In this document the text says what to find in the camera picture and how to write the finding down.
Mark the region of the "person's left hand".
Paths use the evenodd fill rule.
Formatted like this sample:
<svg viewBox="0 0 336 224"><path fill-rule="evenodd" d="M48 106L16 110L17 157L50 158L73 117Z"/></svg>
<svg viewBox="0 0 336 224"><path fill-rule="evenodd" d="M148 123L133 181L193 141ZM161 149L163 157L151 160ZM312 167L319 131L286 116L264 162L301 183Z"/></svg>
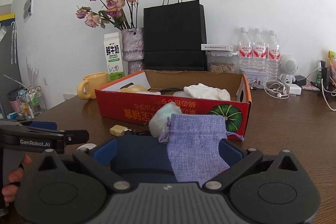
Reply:
<svg viewBox="0 0 336 224"><path fill-rule="evenodd" d="M15 200L15 197L19 189L19 186L17 186L16 183L21 182L21 180L23 179L23 175L24 175L24 169L22 166L10 172L8 176L10 184L3 187L2 189L2 195L5 202L13 202Z"/></svg>

